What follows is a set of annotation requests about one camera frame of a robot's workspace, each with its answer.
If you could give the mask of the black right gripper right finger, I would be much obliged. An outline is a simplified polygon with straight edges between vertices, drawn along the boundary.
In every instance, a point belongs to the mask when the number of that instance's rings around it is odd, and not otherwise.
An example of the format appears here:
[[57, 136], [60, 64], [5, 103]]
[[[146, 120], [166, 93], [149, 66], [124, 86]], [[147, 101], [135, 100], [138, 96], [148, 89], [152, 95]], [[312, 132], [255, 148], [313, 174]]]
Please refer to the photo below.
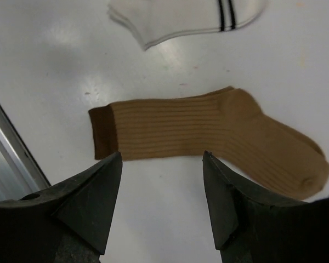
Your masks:
[[210, 152], [203, 180], [222, 262], [329, 262], [329, 197], [307, 203], [279, 195]]

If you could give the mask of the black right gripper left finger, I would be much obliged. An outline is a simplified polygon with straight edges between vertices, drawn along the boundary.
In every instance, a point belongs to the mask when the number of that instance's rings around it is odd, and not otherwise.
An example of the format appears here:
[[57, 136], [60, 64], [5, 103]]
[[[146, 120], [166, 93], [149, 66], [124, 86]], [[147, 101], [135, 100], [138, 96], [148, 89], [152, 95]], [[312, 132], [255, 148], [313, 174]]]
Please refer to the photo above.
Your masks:
[[116, 152], [19, 200], [0, 202], [0, 262], [98, 262], [121, 182]]

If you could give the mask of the tan ribbed sock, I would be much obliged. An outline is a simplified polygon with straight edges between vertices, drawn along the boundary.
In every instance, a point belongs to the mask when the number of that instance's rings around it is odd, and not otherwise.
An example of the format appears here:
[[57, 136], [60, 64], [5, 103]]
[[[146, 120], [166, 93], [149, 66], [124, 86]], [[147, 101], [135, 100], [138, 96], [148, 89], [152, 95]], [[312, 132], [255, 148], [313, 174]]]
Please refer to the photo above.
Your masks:
[[133, 161], [209, 151], [262, 186], [298, 200], [320, 192], [329, 178], [321, 147], [267, 116], [243, 89], [119, 101], [88, 113], [97, 160], [114, 152]]

